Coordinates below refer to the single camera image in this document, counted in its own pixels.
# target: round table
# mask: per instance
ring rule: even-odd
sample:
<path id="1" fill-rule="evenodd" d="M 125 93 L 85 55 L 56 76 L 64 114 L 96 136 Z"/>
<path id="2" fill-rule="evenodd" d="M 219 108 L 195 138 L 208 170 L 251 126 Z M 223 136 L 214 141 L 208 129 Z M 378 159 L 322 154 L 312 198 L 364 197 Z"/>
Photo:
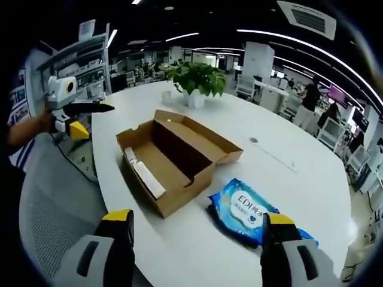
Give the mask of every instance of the round table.
<path id="1" fill-rule="evenodd" d="M 172 92 L 166 105 L 161 95 L 165 90 Z M 208 195 L 219 192 L 232 178 L 247 183 L 313 235 L 340 275 L 353 236 L 348 182 L 341 160 L 311 135 L 229 94 L 206 99 L 201 109 L 189 109 L 171 82 L 129 88 L 106 101 L 115 110 L 92 115 L 99 184 L 108 211 L 134 210 L 136 265 L 152 285 L 262 285 L 259 249 L 249 250 L 226 237 L 205 211 Z M 130 193 L 115 137 L 152 119 L 157 109 L 186 114 L 244 150 L 236 163 L 216 168 L 209 188 L 166 219 Z"/>

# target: open cardboard box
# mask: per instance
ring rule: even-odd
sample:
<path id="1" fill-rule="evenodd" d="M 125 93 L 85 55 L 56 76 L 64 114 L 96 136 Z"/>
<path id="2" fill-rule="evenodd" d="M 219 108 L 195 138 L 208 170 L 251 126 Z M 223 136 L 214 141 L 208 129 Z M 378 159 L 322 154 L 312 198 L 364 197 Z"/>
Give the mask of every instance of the open cardboard box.
<path id="1" fill-rule="evenodd" d="M 191 118 L 161 110 L 137 129 L 119 133 L 117 142 L 142 192 L 164 218 L 210 185 L 216 164 L 235 161 L 243 152 Z"/>

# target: ceiling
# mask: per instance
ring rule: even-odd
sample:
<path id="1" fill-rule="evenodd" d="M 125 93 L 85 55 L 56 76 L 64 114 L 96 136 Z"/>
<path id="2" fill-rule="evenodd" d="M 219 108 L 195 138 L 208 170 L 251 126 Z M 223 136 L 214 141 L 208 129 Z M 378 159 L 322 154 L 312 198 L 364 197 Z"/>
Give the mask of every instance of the ceiling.
<path id="1" fill-rule="evenodd" d="M 132 49 L 130 52 L 134 52 L 142 48 L 167 49 L 173 45 L 188 48 L 243 48 L 246 41 L 267 43 L 275 50 L 276 56 L 324 75 L 354 98 L 366 102 L 372 101 L 379 111 L 383 112 L 382 104 L 363 81 L 329 56 L 290 39 L 236 31 L 249 29 L 273 32 L 320 47 L 345 62 L 361 75 L 374 91 L 378 91 L 373 72 L 363 54 L 363 45 L 350 33 L 351 30 L 359 30 L 381 63 L 383 44 L 374 34 L 374 29 L 376 31 L 374 19 L 379 17 L 379 11 L 371 9 L 372 6 L 368 5 L 369 0 L 363 1 L 364 5 L 356 3 L 358 1 L 332 1 L 338 2 L 337 6 L 329 6 L 326 1 L 292 2 L 336 18 L 334 41 L 289 24 L 279 5 L 273 0 L 236 0 L 225 4 L 218 0 L 142 0 L 138 5 L 132 5 L 132 0 L 60 1 L 62 5 L 45 19 L 49 29 L 41 31 L 41 39 L 60 50 L 77 41 L 79 23 L 96 19 L 95 33 L 105 32 L 106 23 L 111 24 L 111 30 L 118 30 L 110 46 L 110 56 L 118 55 L 124 50 Z M 164 10 L 165 7 L 174 9 L 167 11 Z M 199 32 L 199 35 L 165 42 L 168 38 L 194 32 Z M 134 46 L 127 45 L 130 41 L 142 39 L 148 41 Z M 278 59 L 275 64 L 285 64 L 300 71 L 304 70 L 300 66 Z"/>

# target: wet wipes package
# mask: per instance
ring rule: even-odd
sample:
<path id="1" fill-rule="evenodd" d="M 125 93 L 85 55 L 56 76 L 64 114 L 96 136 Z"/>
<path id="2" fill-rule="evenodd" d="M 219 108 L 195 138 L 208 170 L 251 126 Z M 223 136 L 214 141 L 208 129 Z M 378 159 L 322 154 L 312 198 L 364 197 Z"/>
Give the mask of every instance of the wet wipes package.
<path id="1" fill-rule="evenodd" d="M 263 214 L 279 213 L 279 210 L 259 196 L 242 181 L 232 179 L 219 193 L 209 196 L 212 216 L 237 239 L 248 245 L 261 245 Z M 299 230 L 304 239 L 313 239 Z"/>

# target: green plant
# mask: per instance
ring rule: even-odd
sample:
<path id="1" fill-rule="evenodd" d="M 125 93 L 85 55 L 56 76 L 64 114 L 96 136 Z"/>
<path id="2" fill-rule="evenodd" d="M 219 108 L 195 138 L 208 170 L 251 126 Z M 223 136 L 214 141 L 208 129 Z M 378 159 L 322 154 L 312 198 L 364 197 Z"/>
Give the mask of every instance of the green plant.
<path id="1" fill-rule="evenodd" d="M 178 61 L 174 67 L 170 67 L 166 73 L 166 79 L 173 80 L 175 88 L 182 93 L 184 89 L 188 94 L 193 90 L 199 90 L 201 94 L 213 97 L 216 94 L 222 96 L 226 86 L 226 77 L 217 68 L 205 63 L 190 63 Z"/>

